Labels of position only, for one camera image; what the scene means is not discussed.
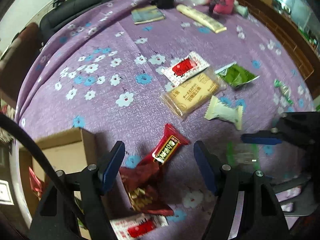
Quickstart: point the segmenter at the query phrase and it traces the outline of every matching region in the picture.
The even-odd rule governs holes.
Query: purple bedsheet
[[[191,144],[166,164],[159,185],[175,211],[169,226],[142,239],[200,239],[214,208],[193,158],[193,143],[202,140],[225,161],[226,143],[240,142],[246,132],[269,129],[283,111],[314,111],[312,98],[293,61],[273,34],[252,16],[220,16],[227,30],[215,34],[176,9],[166,19],[134,25],[130,11],[149,0],[114,0],[98,6],[58,31],[46,44],[21,88],[16,121],[33,139],[73,126],[96,134],[100,154],[117,140],[125,143],[123,165],[134,167],[160,140],[164,125],[172,123]],[[206,7],[197,7],[205,12]],[[232,61],[260,75],[252,84],[218,94],[227,104],[244,105],[243,129],[220,120],[205,120],[208,103],[181,122],[160,100],[172,89],[161,74],[190,51],[215,69]],[[275,89],[279,79],[292,91],[289,106]],[[259,146],[261,169],[278,181],[299,174],[303,152],[283,143]],[[128,210],[111,195],[116,215]]]

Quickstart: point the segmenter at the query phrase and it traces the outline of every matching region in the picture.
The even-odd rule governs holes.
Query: white flower print
[[[237,30],[237,33],[242,32],[242,27],[238,25],[236,30]]]
[[[88,31],[88,35],[92,36],[97,32],[98,28],[97,27],[93,27]]]
[[[200,191],[188,192],[182,199],[183,206],[185,208],[195,208],[203,200],[203,193]]]
[[[181,27],[185,28],[185,27],[190,27],[190,23],[181,23],[180,24]]]
[[[303,87],[300,85],[300,86],[298,87],[298,94],[302,96],[303,93],[304,93],[304,89],[303,89]]]
[[[111,56],[116,55],[117,53],[118,53],[118,51],[117,51],[117,50],[115,50],[115,51],[113,51],[113,52],[110,52],[108,56],[110,56],[110,57],[111,57]]]
[[[81,67],[78,67],[78,68],[77,68],[77,71],[84,70],[86,67],[87,67],[87,65],[83,65],[83,66],[81,66]]]
[[[110,66],[111,67],[119,66],[121,62],[122,62],[122,60],[120,58],[115,58],[114,60],[111,61]]]
[[[134,43],[136,44],[144,44],[148,41],[148,38],[140,38],[140,39],[137,39]]]
[[[97,57],[94,62],[99,62],[100,60],[103,60],[106,57],[106,55],[100,55],[99,57]]]
[[[273,94],[273,101],[274,101],[274,103],[276,104],[276,105],[278,105],[279,104],[279,96],[277,95],[277,94]]]
[[[21,126],[22,126],[22,127],[25,127],[25,125],[26,125],[26,119],[25,119],[25,118],[22,118],[22,120],[21,120]]]
[[[146,63],[147,62],[147,58],[143,55],[139,56],[139,57],[136,57],[136,59],[134,60],[134,62],[136,64],[143,64],[143,63]]]
[[[286,106],[288,105],[288,101],[287,99],[285,99],[285,97],[281,96],[280,97],[280,104],[283,108],[286,108]]]
[[[59,91],[62,88],[61,83],[60,82],[55,83],[54,88],[55,88],[55,90]]]
[[[72,79],[76,77],[77,72],[76,71],[72,71],[68,74],[68,78]]]
[[[284,109],[283,109],[283,107],[282,106],[279,106],[278,107],[278,114],[282,114],[284,112]]]
[[[84,98],[85,100],[91,100],[92,98],[94,98],[96,96],[96,92],[91,90],[91,91],[88,91],[85,95],[84,95]]]
[[[201,26],[203,26],[201,23],[199,23],[199,22],[193,22],[193,25],[195,25],[195,26],[197,26],[197,27],[201,27]]]
[[[105,76],[101,76],[101,77],[98,78],[97,84],[98,84],[98,85],[101,85],[101,84],[103,84],[105,81],[106,81]]]
[[[103,21],[105,21],[106,19],[108,19],[109,17],[108,16],[105,16],[105,17],[103,17],[99,22],[103,22]]]
[[[117,84],[120,83],[120,79],[121,79],[121,77],[119,77],[118,74],[113,75],[113,76],[110,78],[110,84],[113,85],[113,86],[116,86]]]
[[[43,64],[47,60],[47,56],[43,56],[40,60],[40,63]]]
[[[84,69],[84,71],[86,71],[87,73],[93,73],[98,69],[98,67],[99,64],[90,64]]]
[[[82,26],[79,26],[78,28],[77,28],[77,32],[82,32],[84,30],[84,27],[82,27]]]
[[[119,32],[119,33],[116,33],[115,36],[116,36],[116,37],[120,37],[120,36],[122,36],[123,34],[124,34],[124,32]]]
[[[165,56],[161,54],[152,55],[151,58],[148,60],[152,65],[161,65],[165,62]]]
[[[68,29],[69,30],[74,30],[76,28],[76,25],[74,25],[74,24],[70,24],[69,26],[68,26]]]
[[[65,72],[65,73],[63,73],[63,74],[60,75],[61,78],[62,78],[62,77],[66,77],[66,76],[68,76],[68,72]]]
[[[129,106],[132,101],[133,93],[125,92],[119,96],[119,99],[116,100],[116,104],[120,107]]]
[[[163,73],[161,72],[162,69],[167,69],[167,67],[163,67],[163,66],[157,67],[156,72],[160,75],[163,75]]]
[[[171,66],[177,65],[182,60],[183,58],[175,57],[174,59],[170,60],[170,65]]]
[[[164,85],[164,89],[166,90],[166,91],[171,91],[172,89],[174,89],[175,88],[175,85],[174,84],[172,84],[171,82],[168,82],[167,84],[165,84]]]
[[[244,33],[239,33],[239,34],[238,34],[238,38],[244,40],[244,38],[245,38]]]
[[[68,71],[68,67],[65,67],[64,69],[62,69],[62,71],[60,72],[60,74],[66,73]]]
[[[77,89],[73,88],[66,94],[66,99],[71,100],[77,93]]]

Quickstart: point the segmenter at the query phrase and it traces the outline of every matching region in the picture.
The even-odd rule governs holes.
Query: green snack package
[[[215,73],[233,88],[247,84],[260,77],[239,66],[236,61],[216,70]]]
[[[287,102],[290,105],[293,105],[293,101],[290,99],[290,95],[291,95],[290,88],[277,79],[275,80],[274,86],[275,88],[280,88],[280,91],[282,95],[285,97],[285,99],[287,100]]]

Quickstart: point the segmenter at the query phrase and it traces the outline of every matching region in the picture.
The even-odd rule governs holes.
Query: blue flower print
[[[152,26],[147,26],[147,27],[143,27],[142,30],[146,31],[146,32],[149,32],[149,31],[152,30],[152,28],[153,28]]]
[[[66,43],[67,40],[68,40],[68,37],[63,36],[63,37],[61,37],[61,38],[59,39],[59,42],[60,42],[61,44],[63,44],[63,43]]]
[[[102,53],[109,53],[111,52],[111,48],[105,48],[102,50]]]
[[[90,60],[92,60],[92,59],[93,59],[93,55],[90,55],[90,56],[88,56],[88,57],[85,58],[85,61],[90,61]]]
[[[73,119],[73,127],[80,127],[83,128],[85,126],[85,121],[84,118],[77,115],[74,119]]]
[[[303,101],[302,98],[300,98],[300,99],[298,100],[298,104],[299,104],[300,108],[303,108],[303,107],[304,107],[304,101]]]
[[[129,158],[125,161],[125,166],[131,169],[134,169],[138,163],[141,161],[141,157],[140,156],[129,156]]]
[[[273,154],[273,145],[265,145],[263,146],[263,150],[266,155],[271,155]]]
[[[88,77],[85,82],[84,85],[86,87],[91,86],[93,83],[95,83],[96,79],[94,77]]]
[[[208,27],[199,27],[198,31],[201,33],[210,33],[210,29]]]
[[[84,78],[82,76],[77,76],[73,80],[77,85],[79,85],[84,81]]]
[[[292,106],[289,106],[288,109],[287,109],[287,112],[288,113],[293,113],[294,112],[294,109]]]
[[[245,111],[245,109],[246,109],[246,107],[247,107],[244,99],[242,99],[242,98],[241,98],[241,99],[238,99],[238,100],[236,101],[236,106],[243,106],[243,112]]]
[[[258,60],[253,60],[252,61],[252,66],[254,67],[254,68],[260,68],[260,66],[261,66],[261,63],[260,63],[260,61],[258,61]]]
[[[97,49],[95,49],[95,50],[93,51],[93,53],[97,54],[97,53],[99,53],[100,51],[102,51],[102,49],[97,48]]]
[[[224,103],[225,105],[231,107],[232,102],[229,100],[229,98],[226,97],[220,97],[219,100]]]
[[[176,209],[173,213],[173,216],[168,216],[167,220],[173,221],[173,222],[179,222],[179,221],[185,220],[186,216],[187,214],[183,210]]]
[[[148,75],[147,73],[143,73],[143,74],[136,76],[136,81],[139,84],[146,85],[146,84],[151,83],[151,80],[152,80],[152,76]]]

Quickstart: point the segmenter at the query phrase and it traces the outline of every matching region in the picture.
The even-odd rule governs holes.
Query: snack package
[[[168,226],[164,216],[137,214],[127,218],[110,220],[118,240],[131,240],[160,227]]]
[[[280,88],[280,91],[281,91],[282,95],[285,97],[285,99],[287,100],[287,102],[290,105],[293,105],[293,101],[290,99],[291,89],[277,79],[275,80],[274,86],[275,86],[275,88]]]
[[[211,120],[219,118],[222,121],[232,122],[237,130],[242,129],[243,106],[231,108],[223,104],[217,97],[212,96],[204,118]]]
[[[167,123],[158,145],[134,169],[120,167],[121,180],[133,210],[154,215],[173,215],[173,210],[161,200],[156,184],[161,179],[163,164],[180,145],[189,143],[172,124]]]
[[[209,66],[208,62],[192,51],[182,61],[161,72],[177,87]]]
[[[236,61],[216,70],[215,73],[233,88],[247,84],[260,77],[239,66]]]
[[[180,119],[184,120],[212,95],[225,88],[214,70],[207,68],[173,90],[162,94],[160,98]]]

